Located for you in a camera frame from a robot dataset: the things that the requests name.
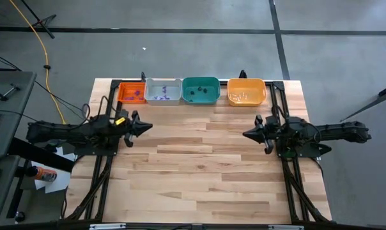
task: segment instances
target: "small white object on floor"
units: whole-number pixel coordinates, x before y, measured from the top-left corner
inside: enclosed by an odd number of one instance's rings
[[[57,148],[56,154],[74,161],[75,155],[73,153],[64,155],[62,147]],[[47,194],[50,192],[64,190],[70,184],[71,173],[65,172],[59,169],[51,168],[49,166],[46,166],[37,162],[31,162],[31,164],[33,166],[42,167],[44,169],[52,169],[57,172],[57,178],[53,182],[35,180],[35,187],[37,190],[45,187],[45,193]]]

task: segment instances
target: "yellow cable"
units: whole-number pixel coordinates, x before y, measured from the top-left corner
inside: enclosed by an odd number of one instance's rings
[[[14,4],[13,0],[10,0],[11,4],[14,6],[14,8],[20,13],[21,17],[27,22],[27,24],[29,25],[29,27],[33,30],[35,36],[37,36],[38,38],[38,41],[40,41],[41,43],[41,46],[42,46],[42,49],[44,50],[44,54],[45,54],[45,64],[48,65],[48,54],[47,54],[47,49],[45,48],[44,46],[44,43],[42,43],[42,40],[40,38],[40,36],[38,36],[38,33],[37,31],[35,31],[34,27],[29,23],[29,21],[27,20],[27,18],[24,16],[24,14],[20,11],[20,9]],[[48,89],[48,92],[51,93],[51,90],[50,90],[50,87],[48,86],[48,75],[49,75],[49,70],[46,68],[45,69],[45,86],[47,87]],[[59,113],[59,116],[61,117],[61,121],[63,122],[63,124],[66,124],[65,122],[65,119],[64,119],[64,116],[63,116],[63,113],[61,112],[61,110],[59,109],[59,105],[57,103],[57,101],[55,100],[54,96],[52,94],[50,94],[52,100],[54,101],[55,103],[55,106],[57,107],[57,111]]]

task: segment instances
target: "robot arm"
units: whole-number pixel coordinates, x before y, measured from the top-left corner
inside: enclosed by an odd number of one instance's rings
[[[265,153],[270,154],[276,141],[277,148],[285,153],[284,157],[319,157],[331,150],[321,141],[346,140],[365,143],[371,139],[368,128],[361,122],[346,122],[335,125],[314,126],[302,118],[287,117],[279,126],[277,118],[266,118],[266,125],[260,115],[256,116],[253,129],[243,133],[258,143],[265,143]]]
[[[30,143],[46,142],[52,139],[66,140],[75,146],[77,155],[104,155],[117,145],[117,140],[124,137],[128,147],[133,146],[133,136],[139,137],[152,128],[152,124],[142,122],[137,111],[132,113],[122,110],[120,117],[111,123],[108,115],[98,115],[81,125],[60,125],[39,121],[29,123],[26,139]]]

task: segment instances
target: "orange bottle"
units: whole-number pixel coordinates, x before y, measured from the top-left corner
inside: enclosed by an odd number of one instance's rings
[[[53,182],[57,178],[57,172],[52,169],[44,169],[42,167],[32,166],[26,171],[26,175],[34,177],[35,180]]]

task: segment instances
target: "wooden table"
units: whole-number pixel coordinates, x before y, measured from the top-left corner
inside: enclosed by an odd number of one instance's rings
[[[289,113],[308,120],[301,82],[284,84]],[[111,79],[95,79],[92,114],[110,85]],[[259,107],[232,107],[226,94],[222,87],[213,106],[124,104],[128,111],[138,110],[141,121],[153,123],[153,128],[134,139],[133,148],[120,142],[104,222],[290,223],[281,161],[274,152],[264,154],[264,145],[242,136],[254,127],[256,114],[271,115],[270,95]],[[88,192],[94,163],[94,156],[83,157],[73,169],[66,216]],[[306,194],[330,219],[320,170],[308,158],[300,158],[300,168]],[[297,196],[295,200],[301,217]]]

